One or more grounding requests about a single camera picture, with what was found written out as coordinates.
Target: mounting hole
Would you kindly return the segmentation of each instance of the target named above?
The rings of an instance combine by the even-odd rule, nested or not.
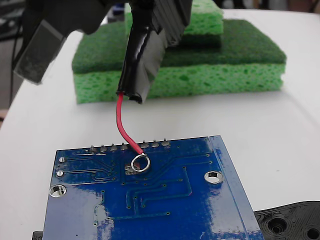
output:
[[[49,195],[53,198],[60,198],[65,195],[67,189],[63,185],[54,185],[50,188]]]
[[[222,182],[222,174],[218,171],[208,171],[204,175],[204,179],[211,184],[219,184]]]
[[[274,234],[281,234],[287,229],[287,222],[279,217],[276,217],[268,222],[268,228]]]
[[[309,239],[315,240],[318,239],[320,236],[320,232],[318,229],[311,228],[306,235],[308,236]]]

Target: dark green scouring pad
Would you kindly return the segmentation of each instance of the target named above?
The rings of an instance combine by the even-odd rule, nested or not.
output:
[[[212,0],[193,0],[190,24],[185,29],[180,46],[212,46],[221,44],[224,32],[223,11]],[[125,6],[125,34],[129,36],[132,26],[131,8]]]
[[[221,49],[167,49],[148,98],[280,89],[286,64],[281,49],[245,20],[223,22]],[[124,27],[112,23],[83,37],[72,63],[78,103],[116,100],[127,41]]]

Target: stacked sponge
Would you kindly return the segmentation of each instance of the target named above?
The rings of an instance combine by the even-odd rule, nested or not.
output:
[[[168,48],[148,98],[279,90],[286,63],[279,47],[245,20],[223,20],[223,25],[221,48],[214,44],[204,48],[199,44],[203,37],[194,37],[198,42],[193,48]],[[123,22],[104,25],[83,37],[72,63],[78,103],[116,100],[126,26]]]

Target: black cable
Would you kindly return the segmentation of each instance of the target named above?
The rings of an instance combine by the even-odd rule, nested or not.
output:
[[[14,60],[16,56],[16,48],[17,48],[17,42],[20,34],[21,29],[21,19],[18,20],[18,29],[15,33],[14,42],[13,42],[13,50],[12,50],[12,56],[11,56],[11,76],[10,76],[10,95],[9,95],[9,107],[12,104],[12,101],[14,99]]]
[[[318,4],[319,4],[319,1],[320,1],[320,0],[316,0],[316,1],[312,4],[312,6],[311,6],[310,9],[309,9],[309,13],[314,13],[314,12],[315,12],[316,7],[317,7]]]

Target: blue circuit board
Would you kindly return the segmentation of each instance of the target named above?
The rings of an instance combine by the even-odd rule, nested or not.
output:
[[[58,150],[43,240],[264,239],[220,136],[142,144]]]

